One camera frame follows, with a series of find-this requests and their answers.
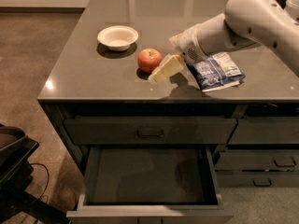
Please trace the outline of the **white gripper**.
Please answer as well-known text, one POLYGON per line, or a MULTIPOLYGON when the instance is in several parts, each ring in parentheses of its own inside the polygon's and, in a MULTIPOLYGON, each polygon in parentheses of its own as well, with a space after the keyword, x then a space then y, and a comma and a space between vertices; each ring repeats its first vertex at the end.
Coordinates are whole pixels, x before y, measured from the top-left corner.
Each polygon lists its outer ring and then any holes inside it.
MULTIPOLYGON (((187 64, 199 63, 207 58, 199 43, 199 28, 196 24, 183 33, 169 38, 172 46, 180 52, 187 64)), ((159 83, 184 69, 184 59, 177 54, 167 54, 159 66, 156 67, 148 78, 151 83, 159 83)))

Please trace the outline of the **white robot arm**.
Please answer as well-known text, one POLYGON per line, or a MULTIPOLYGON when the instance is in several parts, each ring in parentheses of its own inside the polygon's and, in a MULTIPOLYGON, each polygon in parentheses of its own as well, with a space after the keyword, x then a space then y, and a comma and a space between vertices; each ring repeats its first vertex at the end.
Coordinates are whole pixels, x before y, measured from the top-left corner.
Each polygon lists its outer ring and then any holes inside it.
POLYGON ((219 52, 245 49, 255 43, 271 49, 299 75, 299 0, 229 0, 220 15, 170 38, 178 51, 167 55, 149 76, 161 82, 184 65, 201 62, 219 52))

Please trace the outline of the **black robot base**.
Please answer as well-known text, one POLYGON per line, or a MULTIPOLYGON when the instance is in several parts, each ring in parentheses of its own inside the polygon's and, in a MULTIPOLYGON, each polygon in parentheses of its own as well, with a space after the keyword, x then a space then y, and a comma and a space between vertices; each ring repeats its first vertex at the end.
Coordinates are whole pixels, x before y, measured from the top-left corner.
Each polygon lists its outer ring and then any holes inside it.
POLYGON ((28 158, 38 147, 38 142, 29 138, 22 129, 0 125, 1 220, 25 212, 45 224, 71 224, 66 213, 25 191, 33 180, 33 167, 28 158))

